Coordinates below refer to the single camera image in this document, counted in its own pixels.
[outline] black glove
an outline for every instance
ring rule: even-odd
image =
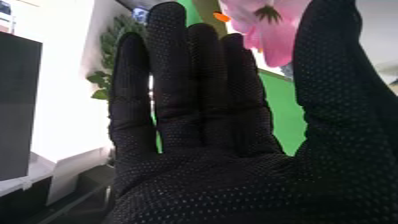
[[[155,7],[148,33],[148,47],[125,36],[116,61],[111,223],[398,223],[398,100],[360,45],[356,1],[314,0],[303,18],[294,68],[308,140],[296,157],[273,135],[243,36],[219,41],[209,25],[187,29],[179,3]]]

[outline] finger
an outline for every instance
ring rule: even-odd
[[[363,24],[360,12],[354,13],[356,22]],[[381,76],[367,57],[367,53],[360,42],[351,46],[356,71],[362,74],[360,80],[370,99],[372,108],[376,109],[383,129],[388,134],[390,144],[395,149],[395,157],[398,158],[398,98],[385,84]]]
[[[235,142],[243,156],[262,153],[283,153],[275,136],[273,111],[259,75],[253,52],[244,47],[244,36],[232,34],[223,39],[227,64],[230,107],[234,110]]]
[[[186,17],[184,6],[164,3],[152,10],[148,25],[157,123],[166,151],[173,147],[202,145]]]
[[[317,157],[315,163],[326,163],[331,156],[340,156],[376,168],[392,147],[362,84],[365,74],[356,68],[351,47],[360,45],[356,13],[354,0],[317,0],[303,18],[294,69],[308,142],[299,156]]]
[[[150,58],[143,38],[122,38],[111,89],[111,139],[116,145],[116,192],[123,194],[141,175],[138,164],[157,156],[150,106]]]
[[[200,80],[200,104],[207,145],[232,146],[228,118],[228,68],[218,31],[207,24],[189,28],[195,71]]]

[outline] green leaf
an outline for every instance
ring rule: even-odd
[[[99,84],[100,88],[107,88],[109,79],[111,75],[102,71],[97,71],[95,74],[88,77],[88,80],[92,81],[92,83]]]
[[[109,92],[106,89],[100,89],[93,96],[92,96],[93,99],[99,99],[99,100],[107,100],[109,99]]]
[[[92,81],[92,83],[99,84],[102,83],[106,80],[104,80],[104,75],[102,75],[104,72],[97,71],[93,73],[93,75],[88,77],[88,80]]]

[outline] green wall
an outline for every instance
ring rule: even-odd
[[[193,0],[179,0],[179,2],[187,9],[187,26],[191,26],[193,24],[202,23],[203,19],[202,19],[200,13],[196,11],[196,6],[193,3]]]
[[[202,22],[193,0],[179,1],[187,8],[187,25]],[[303,108],[296,102],[296,87],[291,81],[262,73],[267,87],[269,103],[275,112],[276,136],[283,144],[285,152],[294,155],[305,141],[306,122]]]

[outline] white wall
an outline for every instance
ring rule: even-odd
[[[358,7],[365,20],[362,43],[372,63],[398,66],[398,0],[358,0]]]
[[[107,102],[86,74],[100,65],[100,34],[129,13],[115,0],[47,0],[33,151],[52,161],[109,145]]]

